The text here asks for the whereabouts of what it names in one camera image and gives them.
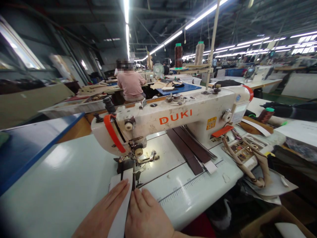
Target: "brown leather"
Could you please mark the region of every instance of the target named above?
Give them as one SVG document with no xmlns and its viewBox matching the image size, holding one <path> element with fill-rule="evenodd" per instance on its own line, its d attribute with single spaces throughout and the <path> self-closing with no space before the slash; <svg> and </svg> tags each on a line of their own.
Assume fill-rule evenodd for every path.
<svg viewBox="0 0 317 238">
<path fill-rule="evenodd" d="M 177 150 L 182 154 L 187 161 L 189 167 L 192 169 L 195 175 L 203 172 L 203 168 L 200 166 L 198 160 L 195 158 L 191 149 L 182 141 L 182 139 L 172 129 L 167 130 L 167 135 L 176 146 Z"/>
<path fill-rule="evenodd" d="M 248 121 L 250 121 L 250 122 L 254 122 L 254 123 L 256 123 L 256 124 L 262 126 L 264 129 L 266 129 L 266 130 L 267 130 L 268 132 L 270 132 L 271 134 L 273 134 L 273 132 L 274 132 L 274 130 L 273 130 L 272 127 L 270 127 L 270 126 L 268 126 L 268 125 L 265 125 L 265 124 L 263 124 L 263 123 L 260 123 L 260 122 L 254 120 L 254 119 L 252 119 L 252 118 L 250 118 L 250 117 L 244 116 L 243 119 L 248 120 Z M 251 125 L 249 125 L 249 124 L 247 124 L 247 123 L 245 123 L 245 122 L 240 122 L 240 126 L 241 126 L 246 132 L 248 132 L 248 133 L 250 133 L 250 134 L 254 134 L 254 135 L 261 135 L 261 134 L 262 134 L 258 129 L 254 128 L 253 126 L 251 126 Z"/>
<path fill-rule="evenodd" d="M 185 142 L 185 144 L 191 149 L 191 151 L 196 155 L 196 157 L 202 162 L 207 163 L 210 161 L 210 155 L 201 148 L 189 135 L 187 135 L 181 127 L 176 127 L 173 129 L 179 137 Z"/>
</svg>

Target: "woman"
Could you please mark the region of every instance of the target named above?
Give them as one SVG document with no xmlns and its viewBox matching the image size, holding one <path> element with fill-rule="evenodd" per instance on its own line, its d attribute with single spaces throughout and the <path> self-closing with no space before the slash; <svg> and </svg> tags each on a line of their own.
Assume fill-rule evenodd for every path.
<svg viewBox="0 0 317 238">
<path fill-rule="evenodd" d="M 125 60 L 121 66 L 121 72 L 118 74 L 118 86 L 123 89 L 123 97 L 128 102 L 142 101 L 145 94 L 142 85 L 146 83 L 145 79 L 133 71 L 132 66 Z"/>
</svg>

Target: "brown thread spool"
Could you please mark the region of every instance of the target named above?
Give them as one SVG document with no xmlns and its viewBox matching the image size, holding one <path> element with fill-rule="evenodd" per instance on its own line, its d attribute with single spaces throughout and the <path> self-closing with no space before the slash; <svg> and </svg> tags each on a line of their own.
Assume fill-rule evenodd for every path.
<svg viewBox="0 0 317 238">
<path fill-rule="evenodd" d="M 175 68 L 183 67 L 183 47 L 181 43 L 177 43 L 175 47 Z"/>
<path fill-rule="evenodd" d="M 273 114 L 274 114 L 274 109 L 267 107 L 266 109 L 263 109 L 260 116 L 257 118 L 257 121 L 263 124 L 266 124 Z"/>
</svg>

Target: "thread spool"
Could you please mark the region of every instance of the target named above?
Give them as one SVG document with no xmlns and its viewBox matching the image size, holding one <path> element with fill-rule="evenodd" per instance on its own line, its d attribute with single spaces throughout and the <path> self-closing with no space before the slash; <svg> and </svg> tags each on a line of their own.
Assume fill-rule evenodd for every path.
<svg viewBox="0 0 317 238">
<path fill-rule="evenodd" d="M 181 43 L 175 46 L 175 68 L 183 67 L 183 48 Z"/>
<path fill-rule="evenodd" d="M 257 118 L 257 121 L 260 123 L 266 124 L 273 114 L 274 114 L 274 109 L 267 107 L 263 109 L 260 116 Z"/>
<path fill-rule="evenodd" d="M 280 127 L 286 125 L 287 121 L 281 117 L 271 116 L 267 123 L 275 127 Z"/>
<path fill-rule="evenodd" d="M 195 55 L 195 62 L 194 65 L 201 65 L 202 64 L 202 57 L 204 54 L 205 45 L 203 41 L 199 41 L 196 45 L 196 55 Z"/>
</svg>

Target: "cardboard box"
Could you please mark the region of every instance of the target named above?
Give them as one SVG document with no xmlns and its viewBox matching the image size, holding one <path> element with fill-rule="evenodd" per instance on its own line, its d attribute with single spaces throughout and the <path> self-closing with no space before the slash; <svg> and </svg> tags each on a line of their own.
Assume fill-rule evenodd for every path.
<svg viewBox="0 0 317 238">
<path fill-rule="evenodd" d="M 241 238 L 264 237 L 260 231 L 263 224 L 269 222 L 289 222 L 296 224 L 307 238 L 316 238 L 292 213 L 284 206 L 278 206 L 263 214 L 240 231 Z"/>
</svg>

